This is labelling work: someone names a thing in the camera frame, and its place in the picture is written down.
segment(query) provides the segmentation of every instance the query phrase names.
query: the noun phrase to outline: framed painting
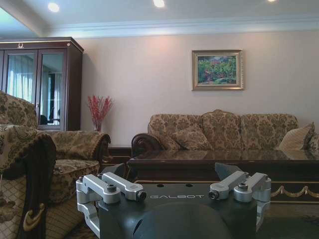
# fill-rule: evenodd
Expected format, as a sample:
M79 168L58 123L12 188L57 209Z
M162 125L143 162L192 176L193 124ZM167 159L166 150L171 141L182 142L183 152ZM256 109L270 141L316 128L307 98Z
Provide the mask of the framed painting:
M193 51L192 91L243 90L243 50Z

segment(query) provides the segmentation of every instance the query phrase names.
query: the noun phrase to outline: beige wall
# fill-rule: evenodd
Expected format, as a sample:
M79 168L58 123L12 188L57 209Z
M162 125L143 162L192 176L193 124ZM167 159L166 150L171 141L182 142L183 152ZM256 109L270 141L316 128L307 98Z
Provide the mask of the beige wall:
M290 113L319 128L319 32L82 39L81 127L87 96L114 100L102 127L112 147L130 146L156 113ZM191 91L191 51L244 49L244 91Z

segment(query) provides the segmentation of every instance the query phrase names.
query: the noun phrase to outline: screw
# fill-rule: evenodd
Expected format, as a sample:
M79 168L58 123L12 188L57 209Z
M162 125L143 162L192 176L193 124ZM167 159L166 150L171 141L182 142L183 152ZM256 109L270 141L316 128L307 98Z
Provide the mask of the screw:
M240 183L240 184L238 184L238 188L241 191L247 191L248 190L248 185L246 183Z
M113 184L110 184L106 187L106 190L109 192L109 193L114 193L116 191L116 186L114 186Z
M219 193L216 190L213 190L208 193L208 196L215 201L219 198Z
M139 191L136 197L138 201L144 201L144 199L146 198L146 192Z

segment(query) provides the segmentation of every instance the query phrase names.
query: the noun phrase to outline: vase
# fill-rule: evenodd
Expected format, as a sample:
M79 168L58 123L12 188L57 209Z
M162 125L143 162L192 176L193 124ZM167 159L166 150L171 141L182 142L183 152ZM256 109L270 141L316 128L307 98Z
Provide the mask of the vase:
M93 123L93 131L101 132L101 122Z

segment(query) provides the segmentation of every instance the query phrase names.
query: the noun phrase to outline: rug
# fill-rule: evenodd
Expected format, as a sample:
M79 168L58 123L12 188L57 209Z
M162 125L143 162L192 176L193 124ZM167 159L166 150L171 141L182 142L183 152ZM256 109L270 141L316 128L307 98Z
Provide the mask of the rug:
M256 239L318 239L319 204L272 204ZM85 222L65 239L98 239Z

